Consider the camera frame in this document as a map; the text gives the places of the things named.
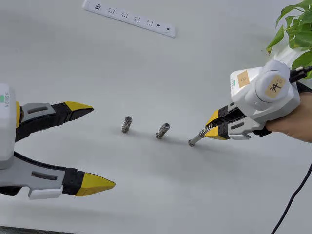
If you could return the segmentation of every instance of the label sticker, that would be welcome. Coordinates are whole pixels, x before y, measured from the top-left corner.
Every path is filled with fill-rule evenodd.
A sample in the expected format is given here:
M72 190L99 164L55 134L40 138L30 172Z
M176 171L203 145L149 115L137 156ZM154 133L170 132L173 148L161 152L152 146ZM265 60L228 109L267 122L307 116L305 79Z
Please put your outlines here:
M268 95L271 98L275 98L279 91L283 88L285 84L285 80L280 76L275 76L270 85L268 86L267 90L265 91L265 94Z
M237 78L238 78L238 85L240 88L250 83L247 71L244 71L241 74L239 74Z
M235 87L235 80L231 80L231 89Z

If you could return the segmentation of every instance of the plant leaf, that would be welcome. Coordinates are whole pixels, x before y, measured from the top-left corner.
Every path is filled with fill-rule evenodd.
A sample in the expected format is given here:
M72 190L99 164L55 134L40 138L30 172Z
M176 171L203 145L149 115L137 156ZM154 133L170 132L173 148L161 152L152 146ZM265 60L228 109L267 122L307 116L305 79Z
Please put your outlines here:
M312 47L312 31L299 31L295 34L295 44L301 47Z
M304 77L304 79L311 79L311 78L312 78L312 72L308 72L307 77Z
M302 20L300 24L312 23L312 10L306 11L302 14Z
M312 63L312 51L308 51L300 55L293 63L292 63L292 69L296 69L300 66L308 66L310 63Z
M311 4L312 4L312 0L303 0L302 2L296 4L295 6L307 11L310 9Z
M277 27L279 21L283 18L284 15L289 13L290 11L294 10L295 8L302 8L305 11L308 11L311 8L312 0L303 0L302 2L296 5L289 5L282 9L280 16L277 18L275 27Z
M275 37L273 38L273 40L271 41L271 43L268 45L267 47L267 51L269 52L269 54L272 51L272 47L276 44L278 44L284 37L284 26L282 25L279 30L277 31Z
M287 13L289 13L290 11L292 11L293 9L296 8L296 5L290 5L290 6L286 6L282 9L280 16L277 18L276 23L275 23L275 28L277 27L279 21L281 20L281 18L283 18L284 15L286 15Z
M294 16L287 16L285 17L286 23L287 23L287 28L290 27L291 23L293 22Z

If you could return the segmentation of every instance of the white table surface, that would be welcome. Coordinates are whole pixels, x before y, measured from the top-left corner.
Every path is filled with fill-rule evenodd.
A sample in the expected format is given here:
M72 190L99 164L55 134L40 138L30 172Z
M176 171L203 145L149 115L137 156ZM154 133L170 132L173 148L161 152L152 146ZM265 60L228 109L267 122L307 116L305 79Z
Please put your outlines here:
M307 143L189 138L230 100L229 74L262 66L293 0L105 0L178 28L172 39L82 10L79 0L0 7L0 77L21 104L77 101L91 114L16 144L32 159L117 183L87 197L0 195L0 225L76 233L270 233L311 162ZM126 115L129 134L120 132ZM159 141L160 125L171 128ZM309 233L312 182L279 233Z

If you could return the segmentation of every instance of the power strip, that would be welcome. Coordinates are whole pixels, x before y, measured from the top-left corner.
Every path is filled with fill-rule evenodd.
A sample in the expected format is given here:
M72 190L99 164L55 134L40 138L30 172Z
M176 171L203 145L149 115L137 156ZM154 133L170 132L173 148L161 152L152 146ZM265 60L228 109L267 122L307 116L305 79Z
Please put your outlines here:
M176 37L176 29L170 24L160 23L157 20L152 20L141 15L135 15L126 10L104 6L98 0L85 0L82 8L87 11L145 28L172 38Z

